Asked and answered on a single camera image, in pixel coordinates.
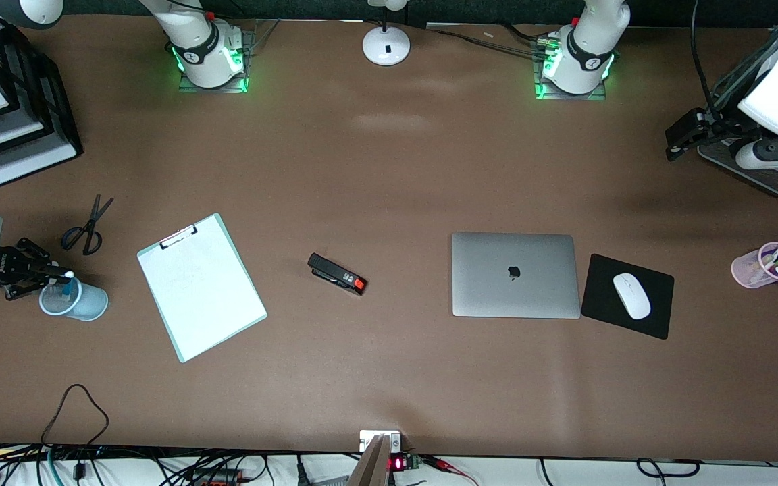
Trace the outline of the silver laptop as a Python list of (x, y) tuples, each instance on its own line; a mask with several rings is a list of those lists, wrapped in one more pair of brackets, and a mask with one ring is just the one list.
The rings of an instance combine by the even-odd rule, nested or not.
[(454, 316), (581, 316), (571, 235), (456, 232), (451, 263)]

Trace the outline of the black scissors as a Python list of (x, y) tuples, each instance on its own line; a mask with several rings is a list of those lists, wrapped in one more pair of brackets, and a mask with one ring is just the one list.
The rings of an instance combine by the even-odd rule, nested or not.
[(61, 248), (65, 251), (73, 249), (78, 241), (84, 237), (84, 245), (82, 254), (84, 256), (90, 256), (93, 253), (99, 251), (100, 246), (103, 243), (102, 235), (96, 230), (96, 225), (100, 218), (104, 215), (106, 210), (114, 202), (114, 198), (106, 200), (102, 205), (100, 194), (96, 194), (95, 202), (90, 210), (89, 218), (84, 225), (78, 227), (71, 227), (64, 234), (61, 235)]

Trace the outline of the blue mesh pen cup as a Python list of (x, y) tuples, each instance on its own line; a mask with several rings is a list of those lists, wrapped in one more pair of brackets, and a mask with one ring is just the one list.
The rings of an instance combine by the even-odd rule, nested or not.
[(90, 322), (102, 316), (110, 299), (106, 291), (75, 279), (71, 299), (61, 300), (61, 283), (50, 284), (41, 290), (39, 305), (49, 316), (68, 317)]

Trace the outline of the black stacked document tray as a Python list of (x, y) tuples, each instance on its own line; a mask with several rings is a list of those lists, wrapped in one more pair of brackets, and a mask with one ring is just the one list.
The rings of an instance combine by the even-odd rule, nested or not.
[(57, 65), (0, 20), (0, 186), (83, 152)]

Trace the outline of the pink mesh pen cup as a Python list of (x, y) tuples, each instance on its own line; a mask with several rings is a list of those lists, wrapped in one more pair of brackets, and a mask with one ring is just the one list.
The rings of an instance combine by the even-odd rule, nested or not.
[(778, 283), (778, 265), (768, 267), (769, 257), (778, 249), (778, 242), (771, 241), (757, 249), (737, 257), (731, 263), (735, 282), (748, 289), (756, 289)]

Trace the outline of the white computer mouse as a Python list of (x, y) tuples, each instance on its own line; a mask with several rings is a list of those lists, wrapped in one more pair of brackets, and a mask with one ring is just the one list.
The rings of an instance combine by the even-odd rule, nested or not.
[(620, 273), (613, 278), (613, 286), (625, 311), (633, 320), (650, 315), (652, 307), (639, 279), (630, 273)]

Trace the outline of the black mouse pad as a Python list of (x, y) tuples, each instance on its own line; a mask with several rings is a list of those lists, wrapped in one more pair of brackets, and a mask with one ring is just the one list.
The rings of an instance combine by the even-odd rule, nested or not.
[[(646, 318), (633, 320), (621, 304), (613, 286), (614, 276), (620, 273), (635, 275), (645, 289), (652, 307)], [(593, 253), (581, 299), (581, 314), (664, 340), (669, 333), (673, 290), (674, 277), (671, 275)]]

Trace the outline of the black stapler red tip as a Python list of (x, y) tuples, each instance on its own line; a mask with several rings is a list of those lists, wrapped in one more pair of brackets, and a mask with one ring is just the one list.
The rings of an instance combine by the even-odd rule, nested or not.
[(333, 261), (325, 259), (317, 253), (312, 253), (307, 262), (313, 275), (333, 283), (335, 286), (348, 290), (355, 295), (362, 296), (367, 288), (367, 280)]

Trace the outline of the white round-base stand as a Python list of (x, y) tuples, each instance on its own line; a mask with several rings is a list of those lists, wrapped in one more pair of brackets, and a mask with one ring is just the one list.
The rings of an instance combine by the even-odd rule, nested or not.
[(379, 26), (365, 34), (362, 50), (365, 58), (376, 65), (397, 65), (403, 62), (411, 51), (411, 41), (401, 28), (390, 26), (390, 12), (407, 8), (409, 0), (367, 0), (373, 8), (380, 8), (382, 19)]

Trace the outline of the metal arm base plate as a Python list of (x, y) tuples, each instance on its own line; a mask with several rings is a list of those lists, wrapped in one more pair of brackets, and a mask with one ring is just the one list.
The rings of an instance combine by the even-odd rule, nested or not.
[(203, 60), (192, 63), (198, 56), (170, 45), (181, 74), (178, 92), (181, 93), (246, 93), (249, 90), (251, 61), (263, 38), (255, 30), (241, 30), (237, 26), (222, 26), (219, 40), (209, 44)]
[(538, 38), (535, 41), (531, 41), (530, 47), (534, 58), (532, 59), (532, 69), (534, 69), (534, 88), (537, 99), (564, 99), (565, 101), (604, 101), (606, 98), (606, 86), (605, 80), (609, 75), (609, 67), (614, 59), (612, 56), (606, 68), (601, 73), (599, 83), (595, 89), (587, 93), (571, 93), (558, 87), (554, 80), (549, 77), (556, 73), (560, 61), (563, 59), (559, 47), (559, 40), (556, 37)]

